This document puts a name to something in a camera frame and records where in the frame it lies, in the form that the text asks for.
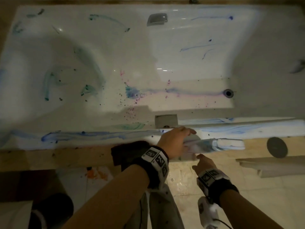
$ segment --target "gray pants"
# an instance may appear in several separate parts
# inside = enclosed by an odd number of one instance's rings
[[[149,211],[152,229],[184,229],[180,213],[173,196],[164,184],[162,190],[151,191],[149,195]],[[133,213],[124,229],[147,229],[148,202],[143,194],[139,207]]]

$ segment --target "white device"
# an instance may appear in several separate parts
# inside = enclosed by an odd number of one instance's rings
[[[217,229],[220,222],[215,219],[219,219],[217,213],[217,204],[210,204],[206,197],[201,197],[198,200],[198,209],[200,216],[200,223],[205,229]]]

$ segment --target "person's left hand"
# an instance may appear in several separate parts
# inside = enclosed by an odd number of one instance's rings
[[[157,146],[161,147],[166,152],[169,159],[176,158],[181,156],[181,154],[188,149],[183,146],[184,138],[196,133],[195,130],[183,126],[174,128],[161,136]]]

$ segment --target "person's right hand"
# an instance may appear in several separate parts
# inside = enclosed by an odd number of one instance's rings
[[[207,158],[203,154],[199,154],[197,158],[200,159],[198,164],[192,166],[193,170],[195,170],[197,175],[199,175],[202,171],[205,171],[206,169],[217,168],[213,160]]]

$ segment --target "circular object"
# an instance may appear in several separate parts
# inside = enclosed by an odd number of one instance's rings
[[[223,91],[223,94],[227,98],[232,98],[234,96],[234,91],[232,91],[231,89],[225,89]]]
[[[284,158],[288,154],[288,148],[285,142],[278,137],[271,137],[267,141],[267,149],[275,158]]]

